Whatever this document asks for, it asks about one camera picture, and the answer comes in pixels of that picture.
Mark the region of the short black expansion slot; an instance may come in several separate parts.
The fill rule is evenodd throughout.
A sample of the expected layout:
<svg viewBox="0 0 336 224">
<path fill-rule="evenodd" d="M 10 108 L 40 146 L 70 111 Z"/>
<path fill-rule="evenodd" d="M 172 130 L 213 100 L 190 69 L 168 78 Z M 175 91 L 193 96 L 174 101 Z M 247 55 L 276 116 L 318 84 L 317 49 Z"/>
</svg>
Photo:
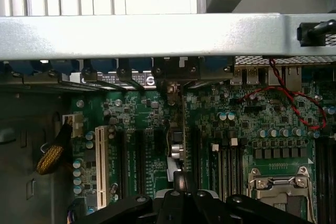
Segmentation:
<svg viewBox="0 0 336 224">
<path fill-rule="evenodd" d="M 155 129 L 154 137 L 154 150 L 156 154 L 163 154 L 165 152 L 165 133 L 162 129 Z"/>
</svg>

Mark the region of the perforated metal slot cover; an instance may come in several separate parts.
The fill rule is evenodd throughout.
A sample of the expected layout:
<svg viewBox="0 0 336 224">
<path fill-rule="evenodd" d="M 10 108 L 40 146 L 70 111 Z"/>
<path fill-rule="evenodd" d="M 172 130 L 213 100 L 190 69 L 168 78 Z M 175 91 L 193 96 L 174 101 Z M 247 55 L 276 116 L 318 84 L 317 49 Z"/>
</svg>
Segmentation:
<svg viewBox="0 0 336 224">
<path fill-rule="evenodd" d="M 184 88 L 186 89 L 197 89 L 197 88 L 203 88 L 203 87 L 207 87 L 207 86 L 211 86 L 216 84 L 217 81 L 191 81 L 187 84 L 184 85 Z"/>
</svg>

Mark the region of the metal CPU socket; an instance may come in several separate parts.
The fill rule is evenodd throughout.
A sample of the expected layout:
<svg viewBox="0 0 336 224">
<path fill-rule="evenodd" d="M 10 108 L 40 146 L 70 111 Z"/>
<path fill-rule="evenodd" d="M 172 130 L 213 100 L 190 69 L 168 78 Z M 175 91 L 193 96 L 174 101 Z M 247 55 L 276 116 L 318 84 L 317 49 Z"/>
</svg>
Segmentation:
<svg viewBox="0 0 336 224">
<path fill-rule="evenodd" d="M 253 199 L 309 221 L 307 178 L 301 167 L 290 175 L 263 175 L 259 170 Z"/>
</svg>

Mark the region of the green Dell motherboard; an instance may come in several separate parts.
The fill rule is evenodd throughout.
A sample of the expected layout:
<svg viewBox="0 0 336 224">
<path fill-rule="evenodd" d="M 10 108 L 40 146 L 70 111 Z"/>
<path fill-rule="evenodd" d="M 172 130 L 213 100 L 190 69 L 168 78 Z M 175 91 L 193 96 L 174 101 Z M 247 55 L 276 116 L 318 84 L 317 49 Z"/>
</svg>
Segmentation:
<svg viewBox="0 0 336 224">
<path fill-rule="evenodd" d="M 315 144 L 320 139 L 321 150 L 321 217 L 322 224 L 327 224 L 325 213 L 325 138 L 330 145 L 336 141 L 336 83 L 316 81 L 303 78 L 300 91 L 290 102 L 283 94 L 282 88 L 266 86 L 215 85 L 212 87 L 187 90 L 184 93 L 185 126 L 186 126 L 186 159 L 184 170 L 192 173 L 191 129 L 199 128 L 200 143 L 200 179 L 198 189 L 212 190 L 211 144 L 219 144 L 221 155 L 227 147 L 228 197 L 229 182 L 229 148 L 230 139 L 237 138 L 244 147 L 242 194 L 247 196 L 248 174 L 257 168 L 263 175 L 295 174 L 300 166 L 305 166 L 313 184 L 313 209 L 317 221 L 316 198 L 316 162 Z M 96 135 L 95 147 L 86 149 L 85 134 L 94 131 L 98 126 L 108 127 L 109 156 L 109 193 L 107 206 L 122 200 L 120 173 L 120 132 L 125 131 L 128 159 L 128 196 L 137 192 L 137 166 L 135 157 L 135 132 L 143 130 L 145 136 L 145 195 L 152 199 L 159 192 L 172 189 L 167 180 L 167 145 L 165 152 L 156 154 L 154 150 L 155 129 L 164 131 L 163 119 L 169 115 L 164 111 L 164 100 L 157 91 L 146 92 L 108 92 L 74 98 L 71 105 L 74 113 L 83 115 L 83 134 L 72 143 L 73 161 L 82 159 L 80 176 L 84 190 L 75 198 L 83 197 L 86 203 L 86 216 L 97 209 L 97 176 L 96 176 Z M 235 119 L 221 121 L 218 112 L 234 112 Z M 300 128 L 302 135 L 293 136 L 291 130 Z M 288 129 L 289 136 L 282 137 L 281 128 Z M 258 137 L 257 131 L 265 130 L 265 138 Z M 269 137 L 268 130 L 276 129 L 277 137 Z M 237 149 L 236 147 L 236 194 L 237 185 Z M 223 158 L 222 158 L 222 190 L 223 190 Z M 78 223 L 84 217 L 73 222 Z"/>
</svg>

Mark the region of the open PC case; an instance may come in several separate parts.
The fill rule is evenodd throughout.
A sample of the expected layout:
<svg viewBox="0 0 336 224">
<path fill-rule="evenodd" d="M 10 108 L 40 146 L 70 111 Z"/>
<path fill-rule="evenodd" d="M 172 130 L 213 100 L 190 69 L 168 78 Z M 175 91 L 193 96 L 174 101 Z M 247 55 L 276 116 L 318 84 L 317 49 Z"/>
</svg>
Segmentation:
<svg viewBox="0 0 336 224">
<path fill-rule="evenodd" d="M 198 60 L 196 81 L 229 85 L 235 68 L 257 68 L 258 85 L 281 87 L 292 102 L 277 66 L 301 67 L 302 80 L 336 83 L 336 46 L 301 47 L 297 28 L 336 14 L 168 14 L 0 17 L 0 224 L 67 224 L 74 201 L 72 123 L 74 98 L 108 92 L 146 92 L 132 79 L 130 58 Z M 205 72 L 204 58 L 233 56 L 231 73 Z M 98 80 L 91 59 L 113 58 L 126 89 Z M 16 73 L 11 60 L 31 61 L 34 72 Z M 51 60 L 78 60 L 87 91 L 52 87 Z M 279 86 L 268 84 L 272 68 Z M 182 224 L 202 224 L 186 194 Z"/>
</svg>

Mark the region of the white power connector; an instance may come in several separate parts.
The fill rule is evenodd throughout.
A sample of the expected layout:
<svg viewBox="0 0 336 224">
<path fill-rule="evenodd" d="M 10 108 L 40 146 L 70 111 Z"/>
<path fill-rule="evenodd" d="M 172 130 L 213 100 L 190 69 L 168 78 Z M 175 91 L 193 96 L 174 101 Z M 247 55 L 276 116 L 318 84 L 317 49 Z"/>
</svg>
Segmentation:
<svg viewBox="0 0 336 224">
<path fill-rule="evenodd" d="M 62 116 L 62 123 L 72 123 L 71 138 L 81 137 L 83 134 L 83 115 L 81 113 L 66 114 Z"/>
</svg>

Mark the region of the metal USB port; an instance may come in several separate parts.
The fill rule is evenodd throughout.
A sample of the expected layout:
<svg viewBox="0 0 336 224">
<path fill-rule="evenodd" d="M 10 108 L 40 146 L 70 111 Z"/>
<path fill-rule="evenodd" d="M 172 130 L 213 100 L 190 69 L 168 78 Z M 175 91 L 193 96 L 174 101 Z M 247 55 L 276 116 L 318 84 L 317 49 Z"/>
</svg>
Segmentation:
<svg viewBox="0 0 336 224">
<path fill-rule="evenodd" d="M 246 82 L 248 85 L 258 85 L 259 84 L 259 74 L 257 68 L 248 68 Z"/>
<path fill-rule="evenodd" d="M 235 68 L 233 72 L 233 77 L 230 80 L 230 84 L 233 86 L 240 86 L 243 84 L 243 78 L 242 78 L 242 69 L 241 68 Z"/>
</svg>

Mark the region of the black RAM slot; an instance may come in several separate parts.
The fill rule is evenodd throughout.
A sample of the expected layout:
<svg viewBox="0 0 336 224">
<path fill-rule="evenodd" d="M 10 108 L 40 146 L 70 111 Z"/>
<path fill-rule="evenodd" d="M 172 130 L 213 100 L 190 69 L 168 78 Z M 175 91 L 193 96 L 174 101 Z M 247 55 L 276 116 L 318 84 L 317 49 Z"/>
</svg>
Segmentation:
<svg viewBox="0 0 336 224">
<path fill-rule="evenodd" d="M 330 165 L 331 165 L 331 171 L 330 171 L 330 179 L 331 179 L 331 220 L 332 224 L 336 224 L 336 141 L 334 141 L 333 145 L 330 147 Z"/>
<path fill-rule="evenodd" d="M 236 194 L 236 147 L 238 145 L 237 138 L 230 139 L 229 148 L 229 182 L 230 195 Z"/>
<path fill-rule="evenodd" d="M 332 145 L 330 145 L 330 139 L 325 138 L 324 143 L 324 161 L 325 161 L 325 206 L 326 206 L 326 220 L 327 224 L 333 224 L 332 213 L 332 187 L 333 187 L 333 168 L 332 168 Z"/>
<path fill-rule="evenodd" d="M 242 146 L 241 142 L 238 144 L 237 149 L 237 193 L 242 194 L 244 190 L 244 181 L 243 181 L 243 153 L 244 147 Z"/>
<path fill-rule="evenodd" d="M 223 201 L 226 201 L 228 196 L 228 176 L 227 176 L 227 147 L 223 148 Z"/>
<path fill-rule="evenodd" d="M 316 198 L 317 198 L 317 223 L 322 224 L 323 218 L 321 217 L 321 150 L 320 139 L 314 141 L 315 144 L 315 162 L 316 162 Z"/>
<path fill-rule="evenodd" d="M 211 155 L 210 155 L 210 158 L 211 158 L 211 175 L 212 175 L 212 154 L 214 151 L 217 151 L 217 152 L 220 152 L 220 148 L 219 148 L 219 144 L 215 144 L 215 143 L 212 143 L 211 144 Z"/>
</svg>

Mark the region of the black white label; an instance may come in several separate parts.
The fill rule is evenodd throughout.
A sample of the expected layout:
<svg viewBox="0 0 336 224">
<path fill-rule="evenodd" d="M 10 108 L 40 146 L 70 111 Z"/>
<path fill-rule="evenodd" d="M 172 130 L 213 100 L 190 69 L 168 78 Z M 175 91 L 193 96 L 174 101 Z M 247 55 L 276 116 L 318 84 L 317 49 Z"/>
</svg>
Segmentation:
<svg viewBox="0 0 336 224">
<path fill-rule="evenodd" d="M 144 71 L 142 73 L 133 71 L 132 79 L 136 81 L 138 84 L 140 84 L 141 86 L 143 86 L 145 89 L 154 89 L 156 87 L 154 77 L 152 76 L 150 71 Z M 98 72 L 98 80 L 101 80 L 106 83 L 111 83 L 111 84 L 114 84 L 114 85 L 117 85 L 117 86 L 120 86 L 126 89 L 133 89 L 131 85 L 121 82 L 116 72 L 109 72 L 108 74 L 103 74 L 101 72 Z M 84 77 L 79 72 L 72 73 L 70 75 L 70 81 L 75 82 L 75 83 L 96 86 L 96 84 L 94 83 L 86 83 L 84 80 Z"/>
</svg>

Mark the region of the white PCI expansion slot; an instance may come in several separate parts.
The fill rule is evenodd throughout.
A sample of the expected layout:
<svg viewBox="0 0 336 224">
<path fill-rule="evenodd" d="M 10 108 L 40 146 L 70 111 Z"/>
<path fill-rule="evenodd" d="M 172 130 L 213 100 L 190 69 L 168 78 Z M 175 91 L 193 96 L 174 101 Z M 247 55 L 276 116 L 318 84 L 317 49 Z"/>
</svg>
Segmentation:
<svg viewBox="0 0 336 224">
<path fill-rule="evenodd" d="M 108 127 L 95 128 L 96 135 L 96 176 L 97 176 L 97 209 L 106 207 L 110 202 L 109 193 L 109 156 Z"/>
</svg>

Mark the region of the metal Ethernet port block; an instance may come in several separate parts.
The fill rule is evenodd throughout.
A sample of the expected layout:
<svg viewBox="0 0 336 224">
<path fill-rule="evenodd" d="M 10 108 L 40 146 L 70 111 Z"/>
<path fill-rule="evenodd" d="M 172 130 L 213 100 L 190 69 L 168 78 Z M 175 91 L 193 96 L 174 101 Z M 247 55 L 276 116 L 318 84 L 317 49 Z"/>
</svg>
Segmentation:
<svg viewBox="0 0 336 224">
<path fill-rule="evenodd" d="M 302 71 L 301 67 L 297 66 L 277 66 L 280 77 L 286 84 L 288 90 L 300 91 L 302 86 Z M 270 67 L 268 70 L 268 84 L 270 86 L 279 86 L 277 77 L 273 69 Z"/>
</svg>

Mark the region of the blue slot retention clip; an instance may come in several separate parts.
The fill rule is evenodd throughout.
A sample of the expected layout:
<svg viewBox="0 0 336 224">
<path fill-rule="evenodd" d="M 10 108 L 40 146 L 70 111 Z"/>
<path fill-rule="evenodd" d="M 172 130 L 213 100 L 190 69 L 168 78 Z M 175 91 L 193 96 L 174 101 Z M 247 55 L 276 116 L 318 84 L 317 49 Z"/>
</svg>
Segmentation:
<svg viewBox="0 0 336 224">
<path fill-rule="evenodd" d="M 31 61 L 11 60 L 8 62 L 12 70 L 16 73 L 30 75 L 34 72 Z"/>
<path fill-rule="evenodd" d="M 113 58 L 108 59 L 91 59 L 91 66 L 97 72 L 109 73 L 116 71 L 117 61 Z"/>
<path fill-rule="evenodd" d="M 235 58 L 233 56 L 212 56 L 204 58 L 205 72 L 231 73 L 234 69 Z"/>
<path fill-rule="evenodd" d="M 130 58 L 129 65 L 137 72 L 149 71 L 152 68 L 152 58 Z"/>
<path fill-rule="evenodd" d="M 80 66 L 78 60 L 51 60 L 50 64 L 53 70 L 67 75 L 78 72 Z"/>
</svg>

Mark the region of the black intrusion switch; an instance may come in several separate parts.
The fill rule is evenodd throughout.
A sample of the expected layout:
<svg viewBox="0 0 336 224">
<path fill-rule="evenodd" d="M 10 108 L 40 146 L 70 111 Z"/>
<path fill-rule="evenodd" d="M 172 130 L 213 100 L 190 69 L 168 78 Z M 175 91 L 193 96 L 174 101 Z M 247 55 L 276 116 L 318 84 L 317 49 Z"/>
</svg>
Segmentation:
<svg viewBox="0 0 336 224">
<path fill-rule="evenodd" d="M 301 47 L 336 46 L 336 20 L 319 23 L 301 23 L 297 28 Z"/>
</svg>

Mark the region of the socket locking lever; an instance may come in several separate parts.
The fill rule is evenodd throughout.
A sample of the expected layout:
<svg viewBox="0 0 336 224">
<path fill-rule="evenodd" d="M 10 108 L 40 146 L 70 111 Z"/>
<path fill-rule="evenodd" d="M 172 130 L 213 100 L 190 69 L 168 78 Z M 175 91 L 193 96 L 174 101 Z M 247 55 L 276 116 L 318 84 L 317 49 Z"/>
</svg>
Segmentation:
<svg viewBox="0 0 336 224">
<path fill-rule="evenodd" d="M 310 222 L 312 222 L 313 224 L 316 224 L 316 219 L 314 217 L 314 213 L 313 213 L 313 202 L 312 202 L 312 182 L 310 180 L 310 175 L 308 172 L 308 169 L 304 166 L 302 166 L 300 168 L 300 171 L 302 172 L 302 174 L 304 176 L 306 176 L 307 178 L 307 187 L 308 187 L 308 214 L 309 214 L 309 218 L 308 220 Z"/>
<path fill-rule="evenodd" d="M 255 188 L 255 176 L 259 175 L 259 170 L 257 168 L 252 168 L 248 174 L 247 182 L 247 196 L 253 198 L 253 190 Z"/>
</svg>

